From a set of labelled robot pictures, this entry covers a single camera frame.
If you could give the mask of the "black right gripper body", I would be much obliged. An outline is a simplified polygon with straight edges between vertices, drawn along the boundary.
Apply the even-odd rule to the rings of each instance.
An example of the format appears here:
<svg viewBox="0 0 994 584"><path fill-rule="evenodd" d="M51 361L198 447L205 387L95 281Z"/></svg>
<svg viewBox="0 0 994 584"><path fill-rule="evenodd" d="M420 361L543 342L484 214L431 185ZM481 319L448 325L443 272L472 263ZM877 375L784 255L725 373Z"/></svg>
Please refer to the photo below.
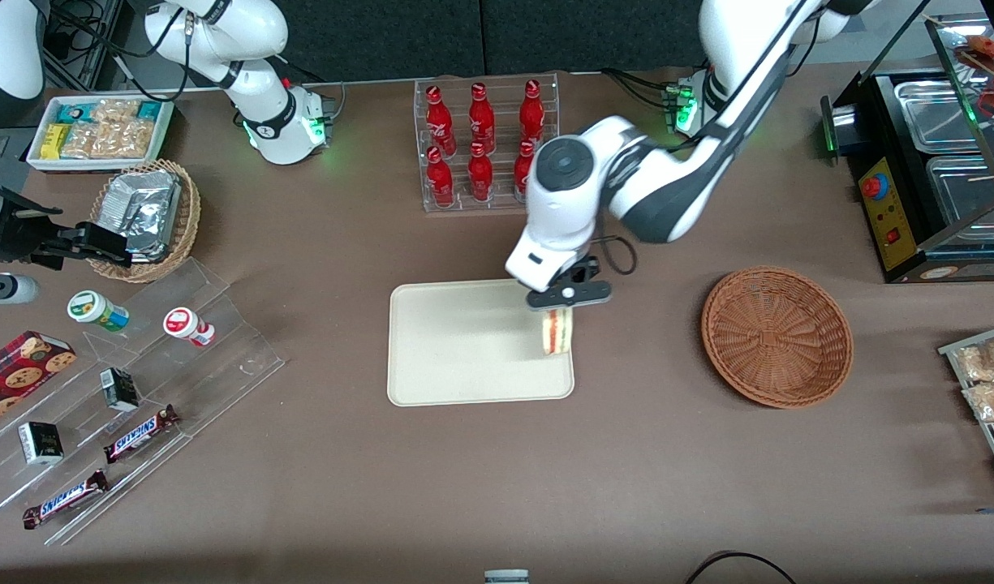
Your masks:
<svg viewBox="0 0 994 584"><path fill-rule="evenodd" d="M29 264L28 254L43 243L69 245L67 258L77 259L71 228L55 225L51 216L62 214L0 187L0 262Z"/></svg>

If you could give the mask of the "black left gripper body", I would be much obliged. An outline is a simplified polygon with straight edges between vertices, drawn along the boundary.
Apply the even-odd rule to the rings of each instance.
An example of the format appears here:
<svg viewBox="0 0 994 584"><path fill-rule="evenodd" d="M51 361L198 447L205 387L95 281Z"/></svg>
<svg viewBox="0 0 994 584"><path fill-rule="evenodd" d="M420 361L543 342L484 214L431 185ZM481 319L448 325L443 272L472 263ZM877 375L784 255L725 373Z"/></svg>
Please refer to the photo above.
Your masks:
<svg viewBox="0 0 994 584"><path fill-rule="evenodd" d="M533 311L552 311L607 303L612 286L610 282L597 280L598 274L597 256L584 256L555 276L544 291L527 292L527 307Z"/></svg>

